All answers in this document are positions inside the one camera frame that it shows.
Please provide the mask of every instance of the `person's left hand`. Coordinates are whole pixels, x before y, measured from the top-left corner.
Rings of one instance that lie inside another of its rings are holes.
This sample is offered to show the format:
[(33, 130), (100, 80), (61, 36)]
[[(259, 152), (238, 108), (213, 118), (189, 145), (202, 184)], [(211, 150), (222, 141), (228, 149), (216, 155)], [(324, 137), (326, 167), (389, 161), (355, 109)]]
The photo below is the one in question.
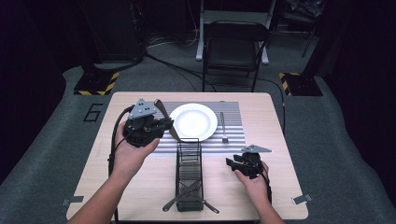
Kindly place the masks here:
[[(262, 161), (262, 167), (264, 168), (262, 174), (268, 178), (269, 167), (264, 161)], [(264, 178), (259, 175), (257, 178), (249, 179), (238, 170), (234, 172), (236, 177), (245, 185), (247, 195), (256, 207), (259, 204), (270, 203), (267, 195), (267, 184)]]
[(114, 168), (111, 176), (116, 177), (126, 186), (139, 171), (145, 158), (158, 146), (160, 139), (154, 139), (145, 147), (134, 147), (126, 140), (123, 140), (124, 136), (122, 132), (124, 126), (125, 122), (121, 123), (117, 129), (115, 146), (119, 146), (116, 149)]

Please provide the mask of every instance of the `fork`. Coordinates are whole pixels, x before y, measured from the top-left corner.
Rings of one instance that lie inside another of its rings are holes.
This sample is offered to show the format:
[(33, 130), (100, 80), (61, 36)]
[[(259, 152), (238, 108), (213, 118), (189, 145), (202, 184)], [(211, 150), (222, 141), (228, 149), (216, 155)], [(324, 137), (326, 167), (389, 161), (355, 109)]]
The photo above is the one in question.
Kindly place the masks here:
[(223, 136), (222, 136), (222, 142), (223, 143), (228, 143), (228, 137), (225, 134), (225, 123), (224, 123), (224, 114), (223, 112), (220, 112), (220, 119), (221, 119), (221, 127), (223, 129)]

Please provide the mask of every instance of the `striped mat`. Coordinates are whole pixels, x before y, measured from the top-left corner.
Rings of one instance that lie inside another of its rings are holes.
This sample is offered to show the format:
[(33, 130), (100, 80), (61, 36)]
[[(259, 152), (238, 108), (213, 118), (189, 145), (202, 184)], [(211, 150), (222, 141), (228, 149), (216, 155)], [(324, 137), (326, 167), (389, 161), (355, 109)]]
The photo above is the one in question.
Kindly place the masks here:
[[(180, 105), (191, 103), (206, 105), (218, 117), (218, 128), (211, 137), (201, 143), (203, 153), (241, 152), (242, 147), (246, 146), (246, 142), (238, 102), (163, 102), (168, 114), (171, 114)], [(224, 114), (225, 132), (229, 140), (228, 144), (224, 144), (221, 141), (220, 112)], [(163, 115), (157, 112), (154, 117), (161, 119)], [(154, 153), (176, 153), (176, 151), (177, 141), (166, 131)]]

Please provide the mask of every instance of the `black cable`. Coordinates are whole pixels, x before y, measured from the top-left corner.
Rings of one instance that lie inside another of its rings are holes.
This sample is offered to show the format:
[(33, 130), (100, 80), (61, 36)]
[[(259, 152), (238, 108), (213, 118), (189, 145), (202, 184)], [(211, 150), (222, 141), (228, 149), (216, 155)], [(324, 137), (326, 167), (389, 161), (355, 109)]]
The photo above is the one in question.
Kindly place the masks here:
[(166, 38), (165, 36), (160, 36), (160, 35), (156, 36), (151, 34), (150, 40), (148, 41), (148, 48), (163, 43), (163, 39), (165, 38)]
[(258, 77), (257, 79), (258, 79), (258, 80), (261, 80), (261, 81), (270, 82), (270, 83), (276, 85), (277, 88), (279, 89), (280, 97), (282, 98), (282, 110), (283, 110), (283, 127), (282, 127), (282, 133), (283, 133), (283, 135), (285, 135), (285, 130), (286, 130), (286, 109), (285, 109), (285, 98), (284, 98), (284, 96), (283, 96), (283, 91), (282, 91), (282, 89), (279, 87), (279, 85), (277, 85), (274, 81), (271, 81), (271, 80), (266, 79), (266, 78), (259, 78), (259, 77)]
[[(116, 134), (117, 134), (117, 129), (119, 128), (120, 125), (120, 121), (122, 119), (122, 117), (126, 114), (126, 113), (131, 113), (132, 109), (134, 108), (134, 105), (127, 107), (126, 109), (124, 109), (122, 111), (122, 113), (119, 115), (119, 117), (117, 118), (117, 121), (114, 125), (114, 129), (113, 129), (113, 134), (111, 136), (111, 152), (110, 155), (108, 156), (108, 176), (111, 175), (111, 173), (113, 172), (113, 167), (114, 167), (114, 160), (115, 160), (115, 153), (116, 150), (118, 148), (118, 146), (120, 145), (120, 143), (122, 141), (125, 140), (126, 137), (124, 137), (115, 147), (115, 142), (116, 142)], [(119, 210), (118, 208), (116, 208), (116, 210), (114, 211), (114, 220), (115, 223), (119, 223)]]
[(197, 92), (197, 89), (195, 89), (194, 85), (192, 85), (191, 81), (189, 81), (189, 79), (186, 78), (186, 76), (184, 76), (181, 72), (177, 71), (177, 69), (174, 68), (174, 70), (175, 70), (177, 73), (179, 73), (181, 76), (183, 76), (184, 79), (186, 79), (186, 80), (190, 83), (190, 85), (191, 85), (192, 88), (195, 90), (195, 92)]
[(272, 203), (272, 191), (271, 191), (271, 186), (270, 186), (270, 176), (268, 175), (267, 170), (265, 170), (264, 166), (262, 165), (262, 169), (265, 171), (265, 173), (267, 174), (267, 177), (265, 178), (265, 176), (262, 174), (262, 171), (260, 170), (259, 164), (255, 164), (251, 159), (249, 159), (248, 157), (244, 157), (245, 160), (249, 161), (254, 168), (256, 168), (257, 172), (262, 176), (262, 178), (264, 179), (266, 185), (267, 185), (267, 196), (268, 196), (268, 200), (270, 201), (270, 203)]
[[(164, 33), (164, 32), (160, 32), (159, 30), (155, 30), (155, 31), (151, 32), (151, 35), (154, 33), (155, 35), (160, 35), (161, 37), (157, 38), (155, 40), (156, 42), (152, 42), (152, 40), (150, 40), (148, 42), (148, 48), (156, 47), (156, 46), (159, 46), (161, 44), (171, 44), (171, 43), (179, 43), (180, 46), (187, 48), (187, 47), (192, 46), (192, 44), (194, 44), (198, 40), (198, 30), (197, 30), (197, 25), (196, 25), (195, 19), (194, 19), (193, 15), (192, 15), (190, 0), (187, 0), (187, 6), (188, 6), (188, 9), (189, 9), (189, 12), (190, 12), (191, 20), (192, 20), (192, 22), (194, 24), (194, 31), (195, 31), (194, 39), (193, 40), (189, 40), (189, 39), (180, 40), (178, 38), (174, 38), (172, 35), (169, 35), (169, 34)], [(160, 39), (165, 39), (165, 40), (169, 40), (169, 41), (167, 41), (167, 42), (159, 41)], [(184, 45), (182, 43), (182, 41), (184, 41), (184, 43), (185, 42), (190, 42), (190, 43), (187, 44), (187, 45)]]
[[(156, 57), (154, 57), (154, 56), (148, 54), (147, 52), (145, 52), (145, 55), (146, 55), (148, 58), (150, 58), (150, 59), (152, 59), (152, 60), (154, 60), (154, 61), (157, 61), (157, 62), (159, 62), (159, 63), (163, 63), (163, 64), (165, 64), (166, 66), (171, 67), (171, 68), (173, 68), (173, 69), (175, 69), (175, 70), (179, 69), (179, 70), (181, 70), (181, 71), (187, 72), (187, 73), (189, 73), (189, 74), (191, 74), (191, 75), (193, 75), (193, 76), (195, 76), (195, 77), (198, 77), (200, 80), (202, 80), (202, 77), (200, 77), (199, 75), (197, 75), (197, 74), (201, 74), (201, 73), (199, 73), (199, 72), (192, 71), (192, 70), (190, 70), (190, 69), (177, 66), (177, 65), (175, 65), (175, 64), (173, 64), (173, 63), (169, 63), (169, 62), (163, 61), (163, 60), (161, 60), (161, 59), (158, 59), (158, 58), (156, 58)], [(211, 86), (211, 87), (213, 88), (214, 91), (217, 91), (216, 88), (215, 88), (211, 83), (209, 83), (207, 80), (205, 81), (205, 83), (208, 84), (209, 86)]]

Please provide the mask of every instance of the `chair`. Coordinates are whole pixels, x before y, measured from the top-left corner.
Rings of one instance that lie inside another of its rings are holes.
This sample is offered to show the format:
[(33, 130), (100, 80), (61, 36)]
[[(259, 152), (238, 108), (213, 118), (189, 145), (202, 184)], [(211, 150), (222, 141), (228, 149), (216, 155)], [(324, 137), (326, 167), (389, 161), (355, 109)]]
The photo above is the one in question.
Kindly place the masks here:
[(203, 52), (203, 82), (209, 69), (255, 72), (254, 91), (262, 59), (262, 51), (270, 35), (256, 22), (213, 21), (205, 25)]
[(298, 24), (303, 26), (305, 29), (309, 30), (307, 36), (307, 43), (305, 45), (305, 49), (303, 52), (303, 56), (305, 56), (306, 51), (311, 43), (312, 36), (318, 27), (318, 21), (321, 15), (321, 11), (325, 5), (325, 1), (323, 0), (321, 3), (321, 8), (319, 9), (319, 13), (316, 16), (310, 16), (307, 13), (303, 13), (299, 10), (291, 10), (290, 5), (287, 0), (276, 0), (276, 5), (274, 7), (273, 18), (271, 19), (271, 24), (269, 30), (271, 31), (271, 36), (267, 43), (267, 48), (270, 48), (271, 40), (274, 36), (276, 28), (279, 24), (280, 20), (286, 21), (287, 23)]

